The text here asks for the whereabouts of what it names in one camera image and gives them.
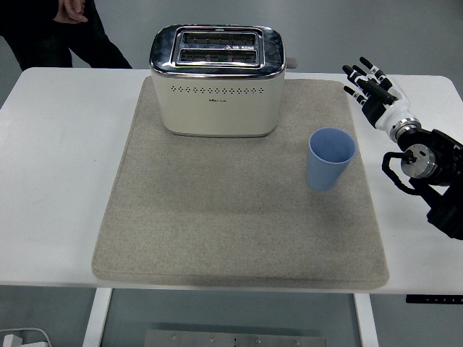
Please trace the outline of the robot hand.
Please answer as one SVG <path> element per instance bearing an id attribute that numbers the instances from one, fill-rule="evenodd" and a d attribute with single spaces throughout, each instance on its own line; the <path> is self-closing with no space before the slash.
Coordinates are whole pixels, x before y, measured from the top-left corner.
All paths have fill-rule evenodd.
<path id="1" fill-rule="evenodd" d="M 379 67 L 363 56 L 360 63 L 365 70 L 357 65 L 342 67 L 347 80 L 354 86 L 344 86 L 344 91 L 359 103 L 372 127 L 389 133 L 396 122 L 412 117 L 409 101 L 403 90 Z"/>

